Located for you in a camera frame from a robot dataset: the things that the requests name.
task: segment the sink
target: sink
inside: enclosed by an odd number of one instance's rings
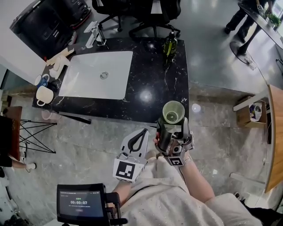
[[[124,99],[132,57],[132,51],[73,56],[59,96]]]

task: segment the bottle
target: bottle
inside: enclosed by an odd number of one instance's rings
[[[166,37],[163,55],[164,55],[164,65],[168,65],[175,57],[177,48],[177,39],[174,31],[171,31],[169,36]]]

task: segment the translucent green cup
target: translucent green cup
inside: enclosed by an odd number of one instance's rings
[[[169,101],[164,105],[162,113],[166,122],[176,124],[184,117],[185,108],[178,101]]]

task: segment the sink drain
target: sink drain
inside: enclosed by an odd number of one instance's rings
[[[100,75],[101,79],[107,79],[108,78],[108,72],[102,72]]]

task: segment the blue mug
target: blue mug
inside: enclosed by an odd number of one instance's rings
[[[50,77],[48,74],[45,74],[43,76],[39,75],[36,77],[34,85],[37,86],[37,88],[39,88],[40,86],[47,87],[49,78]]]

